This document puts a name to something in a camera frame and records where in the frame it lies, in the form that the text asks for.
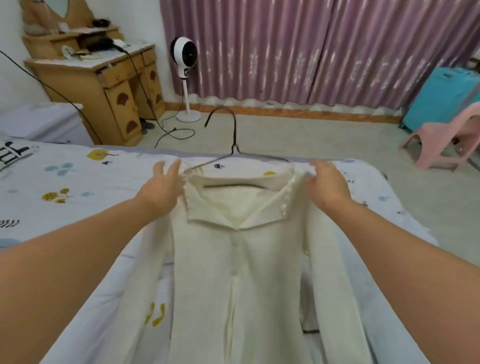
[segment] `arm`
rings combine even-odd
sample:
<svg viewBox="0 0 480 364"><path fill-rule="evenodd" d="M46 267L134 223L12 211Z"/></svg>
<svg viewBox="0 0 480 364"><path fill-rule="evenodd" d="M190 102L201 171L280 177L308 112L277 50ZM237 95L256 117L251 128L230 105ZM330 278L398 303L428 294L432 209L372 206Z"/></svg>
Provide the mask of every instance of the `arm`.
<svg viewBox="0 0 480 364"><path fill-rule="evenodd" d="M180 160L164 164L135 198L0 253L3 363L38 363L128 242L175 207Z"/></svg>
<svg viewBox="0 0 480 364"><path fill-rule="evenodd" d="M331 163L312 162L315 204L348 236L393 310L432 364L480 355L480 269L357 204Z"/></svg>

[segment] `power cord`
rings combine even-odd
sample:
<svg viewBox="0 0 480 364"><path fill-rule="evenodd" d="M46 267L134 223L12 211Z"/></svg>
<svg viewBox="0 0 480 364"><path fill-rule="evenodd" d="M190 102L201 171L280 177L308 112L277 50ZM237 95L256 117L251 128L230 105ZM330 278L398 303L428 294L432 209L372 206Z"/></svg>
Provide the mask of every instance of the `power cord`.
<svg viewBox="0 0 480 364"><path fill-rule="evenodd" d="M190 128L179 128L179 129L173 128L173 130L170 130L170 131L168 132L168 131L165 130L165 127L164 127L164 125L163 125L163 122L164 122L165 120L168 120L168 119L171 119L171 118L177 116L177 114L179 113L180 108L181 108L181 106L182 106L182 104L183 104L183 100L184 100L184 98L185 98L185 95L182 94L182 103L181 103L180 106L179 106L179 110L177 111L177 114L175 114L175 115L173 115L173 116L170 116L170 117L162 120L162 123L160 124L160 123L158 122L158 120L156 119L155 111L154 111L153 108L152 108L152 101L151 101L151 99L149 99L149 97L148 97L148 95L147 95L147 92L145 91L144 85L143 85L143 83L142 83L142 79L140 78L140 74L138 73L137 67L135 66L135 62L133 61L133 58L132 58L131 54L130 54L129 52L127 52L126 50L124 50L122 47L115 46L115 49L117 49L117 50L120 51L120 52L125 53L125 54L128 56L128 58L130 59L130 62L131 62L132 65L133 65L133 69L135 69L135 73L137 74L138 82L140 83L140 87L142 88L142 90L143 90L143 92L144 92L145 98L146 98L146 100L147 100L148 107L150 108L150 111L152 112L152 115L153 115L153 117L154 117L154 119L146 119L146 120L153 120L153 121L155 121L155 122L158 124L158 127L165 133L165 134L163 134L163 135L157 140L157 143L155 144L155 148L158 146L158 143L160 142L160 140L161 140L163 137L167 136L167 135L170 135L172 138L175 138L175 139L177 139L177 140L186 140L186 139L190 139L191 137L193 137L193 136L195 135L195 130L193 130L193 129L190 129ZM189 136L187 136L187 137L184 137L184 138L179 138L179 137L177 137L177 136L172 135L173 132L179 132L179 131L181 131L181 130L191 131L192 134L189 135Z"/></svg>
<svg viewBox="0 0 480 364"><path fill-rule="evenodd" d="M48 87L50 90L52 90L53 92L55 92L56 94L58 94L59 96L61 96L62 98L64 98L69 104L71 104L74 108L77 109L77 111L84 117L86 123L90 126L90 128L92 129L93 133L95 134L95 136L97 137L98 141L100 144L103 144L102 143L102 140L100 139L100 137L98 136L98 134L96 133L95 129L93 128L92 124L90 123L90 121L88 120L88 118L85 116L85 114L73 103L71 102L70 100L68 100L64 95L62 95L60 92L58 92L56 89L54 89L52 86L49 86L47 85L46 83L40 81L40 79L38 79L36 76L32 75L29 71L27 71L25 68L23 68L21 65L19 65L17 62L15 62L8 54L6 54L5 52L3 52L2 50L0 50L0 53L3 54L6 58L8 58L15 66L17 66L18 68L20 68L23 72L25 72L27 75L29 75L30 77L36 79L38 82L40 82L43 87Z"/></svg>

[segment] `shirt collar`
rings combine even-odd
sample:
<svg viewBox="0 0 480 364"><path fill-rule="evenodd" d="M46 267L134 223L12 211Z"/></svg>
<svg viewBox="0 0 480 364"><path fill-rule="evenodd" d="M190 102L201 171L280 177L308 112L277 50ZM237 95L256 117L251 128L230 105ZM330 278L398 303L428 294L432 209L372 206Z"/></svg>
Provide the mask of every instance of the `shirt collar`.
<svg viewBox="0 0 480 364"><path fill-rule="evenodd" d="M286 219L292 201L302 184L302 177L303 173L293 165L284 173L257 178L212 178L183 174L188 220L205 221L235 230L243 230ZM255 184L278 191L278 193L262 208L250 214L239 226L234 226L216 207L206 202L199 193L204 186L233 183Z"/></svg>

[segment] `white standing fan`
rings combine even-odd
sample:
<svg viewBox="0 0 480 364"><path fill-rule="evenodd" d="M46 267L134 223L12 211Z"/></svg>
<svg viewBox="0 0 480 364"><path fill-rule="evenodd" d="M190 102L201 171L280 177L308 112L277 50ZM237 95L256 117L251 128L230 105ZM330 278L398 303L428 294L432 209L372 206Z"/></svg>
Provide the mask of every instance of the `white standing fan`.
<svg viewBox="0 0 480 364"><path fill-rule="evenodd" d="M202 115L195 110L190 110L188 101L187 78L189 76L189 68L197 63L198 51L197 46L190 39L181 36L173 40L170 45L170 55L177 64L178 74L183 83L183 94L185 96L186 110L177 114L177 119L181 122L195 122L202 118Z"/></svg>

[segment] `curtain fold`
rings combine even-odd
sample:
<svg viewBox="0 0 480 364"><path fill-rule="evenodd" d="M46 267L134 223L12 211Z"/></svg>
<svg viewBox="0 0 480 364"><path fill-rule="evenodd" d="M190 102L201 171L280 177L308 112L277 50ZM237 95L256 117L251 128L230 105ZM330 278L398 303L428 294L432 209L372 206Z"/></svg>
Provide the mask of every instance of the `curtain fold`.
<svg viewBox="0 0 480 364"><path fill-rule="evenodd" d="M160 0L160 4L167 44L186 36L199 49L190 92L220 99L307 103L331 0ZM173 78L175 91L181 94L180 82Z"/></svg>
<svg viewBox="0 0 480 364"><path fill-rule="evenodd" d="M336 0L308 102L399 109L479 44L478 0Z"/></svg>

